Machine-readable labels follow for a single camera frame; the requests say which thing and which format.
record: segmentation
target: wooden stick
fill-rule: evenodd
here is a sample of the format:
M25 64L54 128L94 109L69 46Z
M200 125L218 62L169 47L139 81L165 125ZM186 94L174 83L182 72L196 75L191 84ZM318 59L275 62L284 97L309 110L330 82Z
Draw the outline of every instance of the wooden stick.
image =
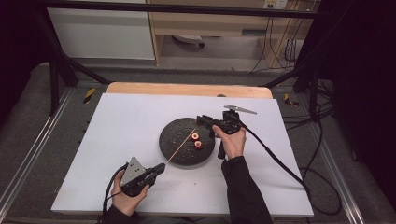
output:
M178 147L178 148L176 149L176 151L174 152L174 154L171 156L171 158L169 158L169 160L168 160L166 163L168 163L170 160L172 160L172 158L176 155L176 153L178 152L178 150L181 149L181 147L187 142L187 139L189 139L189 137L195 132L195 129L196 129L196 128L194 128L194 130L191 131L191 133L189 134L189 136L187 136L186 139L184 139L183 143L180 145L180 147Z

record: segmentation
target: black round mat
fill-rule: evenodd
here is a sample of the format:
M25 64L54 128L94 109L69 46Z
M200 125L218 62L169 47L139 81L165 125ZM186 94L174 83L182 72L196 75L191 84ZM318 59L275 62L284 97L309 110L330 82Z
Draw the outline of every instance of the black round mat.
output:
M191 131L196 128L195 133L199 134L199 140L203 144L200 150L195 149L191 136L186 143L178 150L177 154L170 162L192 166L205 161L215 148L215 139L209 137L209 130L204 126L198 127L195 119L176 119L165 126L160 135L160 149L167 160L175 153Z

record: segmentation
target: small cylinder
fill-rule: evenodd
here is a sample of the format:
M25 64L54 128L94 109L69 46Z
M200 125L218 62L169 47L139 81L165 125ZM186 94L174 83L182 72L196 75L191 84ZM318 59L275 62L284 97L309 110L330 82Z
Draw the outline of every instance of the small cylinder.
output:
M202 144L202 142L201 141L195 141L194 142L194 147L195 147L195 149L197 149L197 150L201 150L202 148L203 148L203 144Z
M192 135L191 135L191 138L192 138L192 141L198 141L199 140L199 134L198 133L193 133Z

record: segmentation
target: white table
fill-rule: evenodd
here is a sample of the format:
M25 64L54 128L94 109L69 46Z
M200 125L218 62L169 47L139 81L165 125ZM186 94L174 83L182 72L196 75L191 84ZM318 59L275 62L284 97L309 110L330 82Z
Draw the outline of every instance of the white table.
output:
M258 115L240 112L241 120L300 176L276 100L105 93L51 210L99 213L110 177L126 161L135 156L147 168L166 162L159 136L169 122L202 115L222 119L224 105L257 111ZM208 160L190 168L168 163L137 211L162 216L229 214L218 148L219 142ZM313 216L304 188L250 134L245 157L273 217Z

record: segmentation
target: sleeve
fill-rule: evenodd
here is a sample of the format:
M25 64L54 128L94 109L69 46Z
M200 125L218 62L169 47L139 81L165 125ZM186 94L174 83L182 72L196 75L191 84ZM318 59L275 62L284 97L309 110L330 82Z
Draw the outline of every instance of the sleeve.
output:
M268 224L272 219L262 193L251 178L248 165L243 156L221 165L227 183L228 205L233 224Z
M111 205L106 214L105 224L135 224L138 220L139 215L136 212L128 217L119 209Z

